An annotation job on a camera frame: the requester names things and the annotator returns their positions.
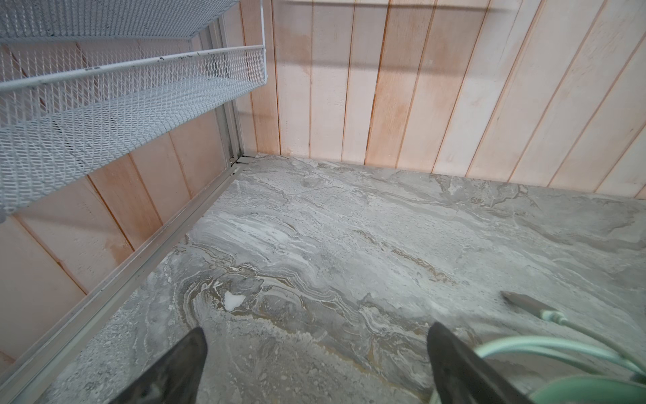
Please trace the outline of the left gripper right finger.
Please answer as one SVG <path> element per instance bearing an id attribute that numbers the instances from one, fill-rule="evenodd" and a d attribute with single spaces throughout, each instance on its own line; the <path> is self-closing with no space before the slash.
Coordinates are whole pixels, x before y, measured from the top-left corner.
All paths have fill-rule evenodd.
<path id="1" fill-rule="evenodd" d="M 440 322 L 428 330 L 427 353 L 435 385 L 431 403 L 531 402 Z"/>

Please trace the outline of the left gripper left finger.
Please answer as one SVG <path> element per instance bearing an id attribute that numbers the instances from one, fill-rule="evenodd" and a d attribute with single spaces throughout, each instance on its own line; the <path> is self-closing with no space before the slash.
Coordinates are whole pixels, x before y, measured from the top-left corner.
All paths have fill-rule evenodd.
<path id="1" fill-rule="evenodd" d="M 192 329 L 110 403 L 195 403 L 207 354 L 203 328 Z"/>

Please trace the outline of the green headphones with cable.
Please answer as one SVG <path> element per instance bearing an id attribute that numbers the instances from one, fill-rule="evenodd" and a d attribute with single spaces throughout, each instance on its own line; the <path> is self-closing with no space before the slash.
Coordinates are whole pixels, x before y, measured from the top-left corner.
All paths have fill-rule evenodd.
<path id="1" fill-rule="evenodd" d="M 484 361 L 492 355 L 527 354 L 556 360 L 580 370 L 580 375 L 554 380 L 526 395 L 529 403 L 643 403 L 645 401 L 645 362 L 618 343 L 580 324 L 570 321 L 561 311 L 531 296 L 511 291 L 502 297 L 536 318 L 569 328 L 596 340 L 597 346 L 563 338 L 518 336 L 498 338 L 471 348 Z M 577 359 L 578 354 L 618 365 L 634 374 L 630 380 L 604 375 L 600 370 Z"/>

